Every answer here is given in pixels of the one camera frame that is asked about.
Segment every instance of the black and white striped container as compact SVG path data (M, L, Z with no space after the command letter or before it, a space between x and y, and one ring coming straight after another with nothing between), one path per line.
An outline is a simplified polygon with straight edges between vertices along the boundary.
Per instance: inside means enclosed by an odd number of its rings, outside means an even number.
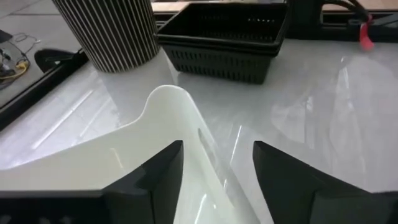
M53 0L94 66L138 67L158 53L150 0Z

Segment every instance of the stacked basket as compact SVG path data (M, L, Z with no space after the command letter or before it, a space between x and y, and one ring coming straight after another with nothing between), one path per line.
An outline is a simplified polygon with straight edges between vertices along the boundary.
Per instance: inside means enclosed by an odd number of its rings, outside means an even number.
M178 71L260 84L288 18L286 4L192 3L157 37Z

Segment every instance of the glossy white tabletop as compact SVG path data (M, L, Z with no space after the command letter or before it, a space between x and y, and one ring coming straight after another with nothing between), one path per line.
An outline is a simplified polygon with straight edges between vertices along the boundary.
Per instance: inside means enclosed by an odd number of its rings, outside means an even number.
M286 40L263 85L178 73L164 52L124 74L86 64L0 135L0 169L118 129L157 86L195 100L262 223L252 144L261 140L372 192L398 190L398 45Z

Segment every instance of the yellow wire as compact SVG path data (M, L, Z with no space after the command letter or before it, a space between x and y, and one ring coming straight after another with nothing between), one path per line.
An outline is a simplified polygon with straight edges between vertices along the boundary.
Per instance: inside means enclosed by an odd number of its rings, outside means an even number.
M27 71L27 65L22 64L21 67L24 68L24 69L20 73L15 74L15 75L10 75L10 76L7 76L7 77L0 77L0 80L5 80L5 79L9 79L9 78L17 78L17 77L20 77L21 75L25 74L25 72Z

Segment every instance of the red object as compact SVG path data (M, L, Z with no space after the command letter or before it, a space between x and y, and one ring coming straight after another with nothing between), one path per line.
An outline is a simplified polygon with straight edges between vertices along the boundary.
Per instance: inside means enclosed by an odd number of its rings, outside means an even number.
M374 48L374 43L369 38L368 34L371 21L372 16L369 16L369 20L361 25L361 30L359 32L359 42L364 50L372 50Z

